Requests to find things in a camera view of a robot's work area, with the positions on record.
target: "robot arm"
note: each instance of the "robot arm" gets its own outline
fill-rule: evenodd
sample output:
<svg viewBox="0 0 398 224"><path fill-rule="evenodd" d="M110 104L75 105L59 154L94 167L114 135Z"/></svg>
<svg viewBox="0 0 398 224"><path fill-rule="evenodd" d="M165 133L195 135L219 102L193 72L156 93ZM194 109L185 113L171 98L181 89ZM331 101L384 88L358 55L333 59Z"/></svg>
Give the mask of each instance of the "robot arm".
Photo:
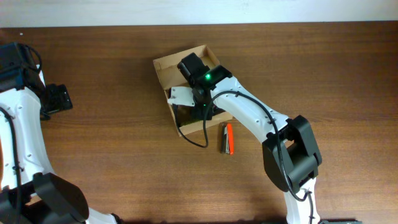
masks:
<svg viewBox="0 0 398 224"><path fill-rule="evenodd" d="M120 223L116 215L88 208L81 190L55 175L45 150L40 120L71 109L72 103L64 85L44 85L41 66L36 68L31 50L17 43L0 46L0 107L4 110L0 113L3 158L0 222ZM33 195L38 195L41 201L25 205Z"/></svg>
<svg viewBox="0 0 398 224"><path fill-rule="evenodd" d="M213 102L218 108L232 114L262 143L266 173L285 192L287 223L308 223L310 219L311 223L318 223L320 217L315 208L314 186L322 157L309 122L302 116L289 119L274 111L245 90L227 69L219 65L210 70L195 54L182 59L177 67L192 88L198 110L203 109L202 105L207 105L208 112ZM286 148L286 141L294 143ZM281 171L278 144L289 183ZM300 202L289 192L289 188L298 197L303 197L307 192L312 194Z"/></svg>

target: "cardboard box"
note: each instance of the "cardboard box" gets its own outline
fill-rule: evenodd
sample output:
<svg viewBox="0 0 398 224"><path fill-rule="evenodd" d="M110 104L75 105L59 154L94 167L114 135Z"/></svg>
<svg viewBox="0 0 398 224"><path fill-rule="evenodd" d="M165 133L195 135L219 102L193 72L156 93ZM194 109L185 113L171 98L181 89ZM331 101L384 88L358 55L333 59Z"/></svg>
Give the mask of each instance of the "cardboard box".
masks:
<svg viewBox="0 0 398 224"><path fill-rule="evenodd" d="M162 85L166 101L169 98L169 89L173 86L188 86L186 79L182 76L177 68L177 64L181 62L181 59L188 56L190 53L195 53L201 58L203 63L210 67L210 69L220 64L220 61L214 55L206 45L195 47L189 50L184 50L177 54L169 55L166 57L158 58L154 60L154 66L159 78L160 84ZM170 112L172 114L174 123L174 113L172 106L169 105ZM231 120L233 117L228 112L222 112L218 115L213 116L211 121L206 121L206 127L211 127L221 122ZM195 131L203 130L203 121L195 121L180 127L181 132L186 135Z"/></svg>

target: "black bracket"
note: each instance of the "black bracket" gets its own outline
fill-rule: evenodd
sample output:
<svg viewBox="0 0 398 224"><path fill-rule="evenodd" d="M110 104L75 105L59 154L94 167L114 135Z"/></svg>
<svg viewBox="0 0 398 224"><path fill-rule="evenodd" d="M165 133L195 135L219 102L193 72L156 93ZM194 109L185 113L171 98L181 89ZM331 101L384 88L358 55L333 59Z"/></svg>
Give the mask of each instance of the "black bracket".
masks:
<svg viewBox="0 0 398 224"><path fill-rule="evenodd" d="M287 120L287 126L279 131L280 142L276 134L269 133L268 139L262 143L264 169L270 180L282 191L287 192L288 187L280 171L277 144L280 144L286 174L295 193L300 187L318 175L318 166L322 157L315 140L310 123L301 115ZM294 143L286 148L284 141Z"/></svg>
<svg viewBox="0 0 398 224"><path fill-rule="evenodd" d="M51 118L51 114L73 108L65 85L47 85L45 94L41 97L40 102L42 103L42 108L40 110L41 120L48 120Z"/></svg>
<svg viewBox="0 0 398 224"><path fill-rule="evenodd" d="M206 105L211 101L210 90L214 90L216 84L222 79L226 77L231 78L232 73L221 65L210 70L209 66L205 65L195 53L191 53L183 58L178 63L177 68L192 88L193 100L195 102L192 118L203 119ZM215 108L215 111L211 111L208 114L207 120L211 120L214 114L222 111L219 108Z"/></svg>
<svg viewBox="0 0 398 224"><path fill-rule="evenodd" d="M41 200L31 205L30 196L36 193ZM26 224L78 224L88 219L89 211L81 190L48 173L35 174L33 181L22 186L22 214L20 223ZM3 189L0 194L0 222L14 223L16 219L17 190Z"/></svg>
<svg viewBox="0 0 398 224"><path fill-rule="evenodd" d="M39 68L32 51L39 58ZM45 90L39 77L41 67L40 56L33 48L16 42L0 46L0 93L27 87L40 98Z"/></svg>

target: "white wall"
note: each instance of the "white wall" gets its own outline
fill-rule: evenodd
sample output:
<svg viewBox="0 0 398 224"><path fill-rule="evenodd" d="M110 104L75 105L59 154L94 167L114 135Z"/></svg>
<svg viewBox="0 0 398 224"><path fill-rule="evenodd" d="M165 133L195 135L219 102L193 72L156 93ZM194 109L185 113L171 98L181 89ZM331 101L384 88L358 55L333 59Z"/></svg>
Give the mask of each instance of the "white wall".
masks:
<svg viewBox="0 0 398 224"><path fill-rule="evenodd" d="M0 27L398 20L398 0L0 0Z"/></svg>

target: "wooden table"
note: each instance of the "wooden table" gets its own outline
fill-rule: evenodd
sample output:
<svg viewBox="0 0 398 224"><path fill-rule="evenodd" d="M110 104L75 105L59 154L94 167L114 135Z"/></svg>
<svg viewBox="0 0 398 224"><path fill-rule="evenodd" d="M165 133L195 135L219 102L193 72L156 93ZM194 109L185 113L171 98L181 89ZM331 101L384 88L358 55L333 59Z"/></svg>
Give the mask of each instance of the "wooden table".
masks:
<svg viewBox="0 0 398 224"><path fill-rule="evenodd" d="M218 152L216 127L208 149L177 135L152 60L207 44L263 102L310 120L322 218L397 222L398 22L0 29L0 44L11 41L40 52L47 83L66 84L74 108L42 123L47 153L101 212L152 222L285 216L242 124L233 121L234 156Z"/></svg>

